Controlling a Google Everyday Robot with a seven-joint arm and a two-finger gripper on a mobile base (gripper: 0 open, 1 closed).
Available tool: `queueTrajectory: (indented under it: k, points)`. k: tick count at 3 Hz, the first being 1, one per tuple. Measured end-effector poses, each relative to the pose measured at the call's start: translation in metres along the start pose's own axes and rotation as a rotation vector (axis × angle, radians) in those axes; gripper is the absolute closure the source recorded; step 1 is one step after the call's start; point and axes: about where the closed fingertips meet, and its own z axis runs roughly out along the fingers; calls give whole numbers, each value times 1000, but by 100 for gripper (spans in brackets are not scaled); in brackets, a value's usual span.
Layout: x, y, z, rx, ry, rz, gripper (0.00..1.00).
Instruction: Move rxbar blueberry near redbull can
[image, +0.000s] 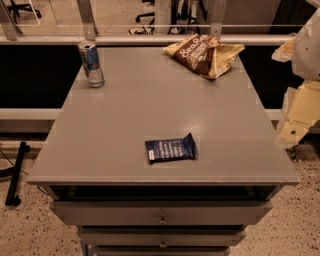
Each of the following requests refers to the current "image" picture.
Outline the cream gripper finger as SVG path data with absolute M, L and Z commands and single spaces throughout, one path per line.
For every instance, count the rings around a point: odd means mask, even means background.
M 320 120 L 320 82 L 305 80 L 297 89 L 289 87 L 284 95 L 275 145 L 289 149 L 297 145 Z

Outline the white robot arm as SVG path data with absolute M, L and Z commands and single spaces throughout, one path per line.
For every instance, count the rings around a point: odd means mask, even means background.
M 295 37 L 274 52 L 272 58 L 290 60 L 292 72 L 304 79 L 297 89 L 287 89 L 276 128 L 275 144 L 289 149 L 320 120 L 320 8 Z

